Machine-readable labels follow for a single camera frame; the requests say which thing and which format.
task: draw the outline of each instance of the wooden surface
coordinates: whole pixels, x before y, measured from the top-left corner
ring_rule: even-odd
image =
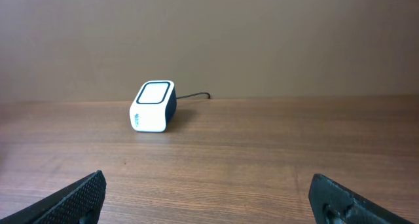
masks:
[[[314,223],[322,173],[419,222],[419,97],[179,100],[165,133],[130,102],[0,106],[0,217],[102,170],[100,223]]]

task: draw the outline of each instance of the black cable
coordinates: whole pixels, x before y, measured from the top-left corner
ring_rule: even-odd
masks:
[[[176,97],[176,99],[178,100],[178,99],[188,98],[188,97],[197,96],[197,95],[200,95],[200,94],[206,94],[206,95],[208,95],[208,99],[211,99],[211,95],[208,92],[199,92],[199,93],[190,94],[190,95],[187,95],[187,96],[179,96],[179,97]]]

